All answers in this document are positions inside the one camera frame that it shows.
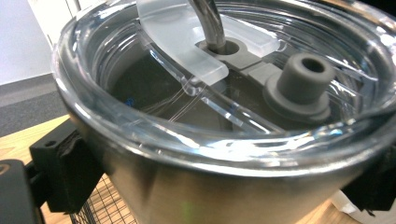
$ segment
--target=gray floor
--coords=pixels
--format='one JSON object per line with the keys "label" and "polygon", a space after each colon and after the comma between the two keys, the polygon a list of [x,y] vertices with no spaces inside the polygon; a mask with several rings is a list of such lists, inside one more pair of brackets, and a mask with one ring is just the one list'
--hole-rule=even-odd
{"label": "gray floor", "polygon": [[0,137],[65,114],[51,74],[0,86]]}

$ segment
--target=gray rubber plug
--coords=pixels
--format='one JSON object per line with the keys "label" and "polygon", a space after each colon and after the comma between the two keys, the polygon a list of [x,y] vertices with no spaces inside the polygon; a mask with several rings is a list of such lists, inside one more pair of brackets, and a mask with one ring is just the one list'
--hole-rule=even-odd
{"label": "gray rubber plug", "polygon": [[279,76],[271,76],[263,89],[265,101],[288,119],[319,123],[330,116],[326,88],[335,77],[332,66],[318,55],[291,56]]}

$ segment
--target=metal grate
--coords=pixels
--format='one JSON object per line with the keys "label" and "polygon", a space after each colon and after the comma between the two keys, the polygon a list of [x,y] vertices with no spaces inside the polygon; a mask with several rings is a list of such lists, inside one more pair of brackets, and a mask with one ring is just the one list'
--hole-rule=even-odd
{"label": "metal grate", "polygon": [[106,175],[102,176],[81,211],[70,217],[74,224],[137,224]]}

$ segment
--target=rubber stopper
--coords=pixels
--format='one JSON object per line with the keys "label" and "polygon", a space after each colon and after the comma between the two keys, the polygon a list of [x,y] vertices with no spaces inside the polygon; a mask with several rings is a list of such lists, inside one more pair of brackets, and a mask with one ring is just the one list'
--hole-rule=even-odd
{"label": "rubber stopper", "polygon": [[276,87],[286,99],[307,105],[320,98],[334,76],[332,66],[320,56],[299,53],[288,59]]}

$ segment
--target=black plastic part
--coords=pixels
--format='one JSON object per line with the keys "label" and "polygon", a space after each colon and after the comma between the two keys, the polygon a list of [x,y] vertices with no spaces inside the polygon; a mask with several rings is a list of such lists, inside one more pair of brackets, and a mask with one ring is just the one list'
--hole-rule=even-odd
{"label": "black plastic part", "polygon": [[49,178],[51,212],[78,212],[104,173],[70,120],[30,147],[37,171]]}
{"label": "black plastic part", "polygon": [[41,207],[41,205],[43,205],[43,203],[52,194],[50,181],[44,173],[37,171],[32,161],[25,165],[25,170],[30,182],[30,188],[35,200],[35,206]]}
{"label": "black plastic part", "polygon": [[396,198],[396,146],[379,163],[342,189],[360,210],[388,211]]}
{"label": "black plastic part", "polygon": [[44,223],[21,161],[0,161],[0,223]]}
{"label": "black plastic part", "polygon": [[360,0],[363,3],[379,8],[390,15],[396,16],[396,1],[392,0]]}

